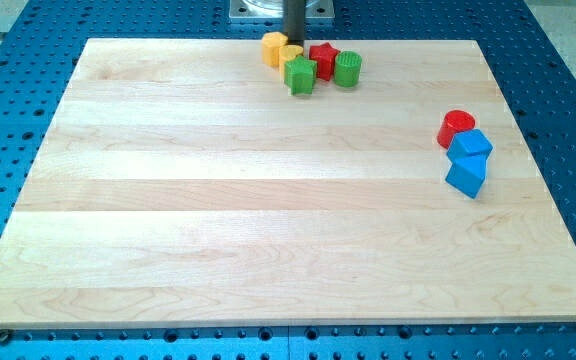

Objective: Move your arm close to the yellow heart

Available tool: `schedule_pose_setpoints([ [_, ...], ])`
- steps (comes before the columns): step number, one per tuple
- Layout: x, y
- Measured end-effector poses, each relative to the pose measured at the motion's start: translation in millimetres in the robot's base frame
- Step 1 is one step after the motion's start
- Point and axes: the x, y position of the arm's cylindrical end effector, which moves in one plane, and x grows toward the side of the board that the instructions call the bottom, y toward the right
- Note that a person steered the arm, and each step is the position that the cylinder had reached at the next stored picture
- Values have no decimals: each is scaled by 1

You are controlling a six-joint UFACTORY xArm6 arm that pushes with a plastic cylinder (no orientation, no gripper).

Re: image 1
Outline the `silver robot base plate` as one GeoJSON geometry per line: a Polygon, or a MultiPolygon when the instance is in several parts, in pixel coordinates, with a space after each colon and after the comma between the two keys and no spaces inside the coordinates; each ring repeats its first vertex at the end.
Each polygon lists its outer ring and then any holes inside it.
{"type": "MultiPolygon", "coordinates": [[[[281,18],[283,0],[228,0],[228,13],[231,19],[259,20],[281,18]]],[[[335,18],[333,0],[306,0],[307,19],[332,20],[335,18]]]]}

